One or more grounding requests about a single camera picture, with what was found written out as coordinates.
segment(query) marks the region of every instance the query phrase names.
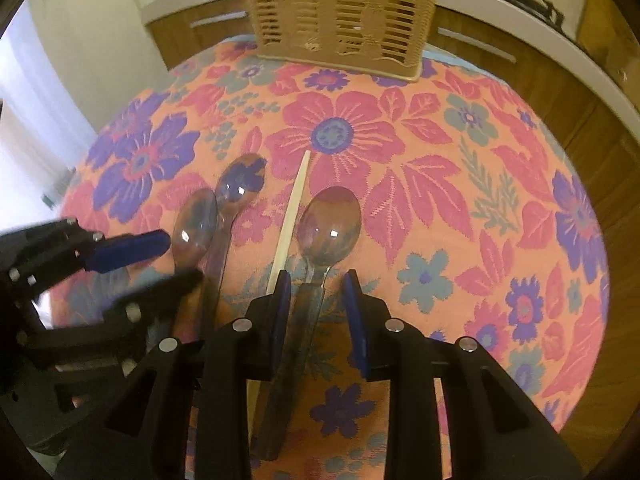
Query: wicker basket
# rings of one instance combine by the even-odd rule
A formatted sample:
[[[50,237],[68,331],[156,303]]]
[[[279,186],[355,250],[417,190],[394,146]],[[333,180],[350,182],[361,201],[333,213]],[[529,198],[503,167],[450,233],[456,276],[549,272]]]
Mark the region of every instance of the wicker basket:
[[[261,57],[420,75],[436,0],[248,0]]]

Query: table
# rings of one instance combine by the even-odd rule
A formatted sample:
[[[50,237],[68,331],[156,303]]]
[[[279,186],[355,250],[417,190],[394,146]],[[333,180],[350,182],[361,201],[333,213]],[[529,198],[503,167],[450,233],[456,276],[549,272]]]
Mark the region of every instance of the table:
[[[425,52],[422,78],[380,76],[253,56],[225,42],[142,92],[100,133],[63,206],[115,236],[171,232],[187,197],[215,187],[236,156],[268,160],[258,200],[234,225],[220,320],[264,294],[289,193],[312,151],[301,211],[340,184],[360,200],[363,229],[326,284],[321,319],[286,446],[254,478],[382,478],[388,385],[354,368],[340,277],[432,338],[470,335],[560,430],[596,360],[609,303],[602,234],[553,135],[504,82]],[[295,242],[287,269],[305,275]],[[56,325],[97,322],[109,298],[173,270],[170,253],[52,290]],[[177,327],[188,338],[189,320]],[[446,417],[439,396],[441,421]],[[443,424],[445,473],[448,440]]]

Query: white countertop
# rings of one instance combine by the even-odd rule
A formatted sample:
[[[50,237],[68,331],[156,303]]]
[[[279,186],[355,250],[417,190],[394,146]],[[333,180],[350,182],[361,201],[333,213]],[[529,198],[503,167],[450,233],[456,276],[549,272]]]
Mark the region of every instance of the white countertop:
[[[143,24],[214,0],[137,0]],[[493,25],[536,48],[594,92],[640,141],[640,115],[612,79],[574,43],[504,0],[437,0],[436,4]]]

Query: cabinet handle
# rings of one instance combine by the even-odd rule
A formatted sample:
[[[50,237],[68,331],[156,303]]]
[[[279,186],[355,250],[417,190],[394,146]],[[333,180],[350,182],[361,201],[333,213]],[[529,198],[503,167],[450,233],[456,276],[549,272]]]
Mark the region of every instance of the cabinet handle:
[[[449,30],[448,28],[438,27],[438,34],[447,36],[448,38],[453,38],[454,40],[462,41],[463,43],[468,43],[469,45],[476,46],[512,63],[515,63],[517,61],[516,57],[513,54],[509,54],[508,52],[500,50],[496,46],[485,43],[484,41],[476,40],[476,38],[472,38],[470,36],[465,36],[464,34],[460,34],[459,32],[454,32],[453,30]]]
[[[219,23],[219,22],[229,22],[230,20],[239,20],[240,18],[245,18],[249,14],[246,10],[239,10],[238,12],[228,12],[226,14],[219,14],[217,16],[211,16],[210,18],[203,18],[201,20],[196,20],[195,22],[189,25],[191,28],[201,27],[203,25],[210,25],[211,23]]]

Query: chopstick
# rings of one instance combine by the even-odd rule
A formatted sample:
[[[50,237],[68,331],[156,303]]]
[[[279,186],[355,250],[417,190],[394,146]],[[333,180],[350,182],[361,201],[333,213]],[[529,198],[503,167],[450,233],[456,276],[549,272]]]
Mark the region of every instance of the chopstick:
[[[300,168],[298,174],[293,183],[293,189],[289,197],[289,203],[284,213],[284,222],[282,223],[282,229],[280,230],[280,237],[278,238],[278,245],[276,246],[275,256],[273,257],[273,266],[271,267],[271,274],[269,275],[269,281],[267,283],[267,294],[273,294],[276,288],[276,282],[278,281],[278,273],[284,269],[287,262],[287,255],[289,254],[289,246],[291,245],[291,239],[293,238],[293,227],[296,224],[296,216],[298,209],[300,208],[300,200],[302,199],[302,192],[305,189],[306,172],[309,167],[309,160],[311,158],[311,152],[306,150],[305,155],[300,162]],[[246,385],[246,411],[247,411],[247,423],[249,429],[249,441],[251,441],[252,431],[254,428],[254,416],[255,406],[258,401],[258,393],[260,389],[260,381],[247,381]]]
[[[271,274],[269,275],[269,282],[267,283],[267,294],[273,294],[273,291],[276,288],[276,282],[278,281],[278,273],[284,269],[287,261],[289,246],[291,245],[291,239],[293,238],[293,227],[296,224],[296,216],[298,214],[298,208],[300,207],[302,192],[305,189],[306,170],[309,167],[310,158],[311,152],[307,150],[305,155],[302,157],[302,162],[300,162],[300,168],[298,169],[298,175],[293,183],[293,189],[291,190],[291,196],[289,197],[289,204],[287,204],[287,210],[284,213],[284,222],[282,223],[282,229],[280,230],[280,238],[278,238],[276,253],[273,257],[273,267],[271,267]]]

